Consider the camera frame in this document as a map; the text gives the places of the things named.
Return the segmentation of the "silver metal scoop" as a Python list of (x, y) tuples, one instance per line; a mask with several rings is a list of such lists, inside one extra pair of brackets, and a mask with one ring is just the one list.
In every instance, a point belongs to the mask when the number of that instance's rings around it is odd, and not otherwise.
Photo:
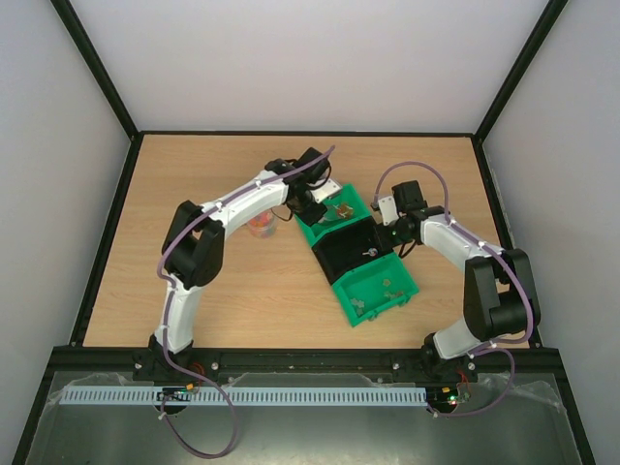
[(331, 223), (337, 223), (340, 221), (344, 221), (347, 218), (342, 218), (339, 217), (336, 214), (336, 208), (338, 205), (328, 205), (326, 207), (326, 211), (325, 214), (323, 215), (323, 217), (319, 220), (320, 224), (331, 224)]

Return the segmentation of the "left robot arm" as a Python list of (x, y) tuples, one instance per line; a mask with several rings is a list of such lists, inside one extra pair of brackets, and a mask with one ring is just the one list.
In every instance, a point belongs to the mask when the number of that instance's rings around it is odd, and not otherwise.
[(297, 160), (273, 160), (218, 199), (179, 205), (157, 265), (158, 277), (167, 282), (167, 294), (154, 338), (164, 354), (179, 354), (193, 344), (203, 289), (221, 271), (225, 243), (236, 230), (280, 205), (307, 226), (326, 214), (325, 200), (341, 190), (331, 179), (333, 150), (310, 148)]

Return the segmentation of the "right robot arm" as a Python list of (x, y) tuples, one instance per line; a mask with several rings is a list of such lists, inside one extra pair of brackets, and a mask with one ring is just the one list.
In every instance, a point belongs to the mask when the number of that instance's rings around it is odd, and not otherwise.
[(400, 183), (389, 196), (375, 195), (373, 210), (382, 222), (380, 243), (423, 245), (438, 252), (464, 275), (462, 317), (427, 335), (420, 365), (441, 380), (467, 356), (497, 344), (530, 339), (541, 320), (529, 257), (520, 249), (490, 244), (462, 227), (445, 207), (430, 206), (416, 181)]

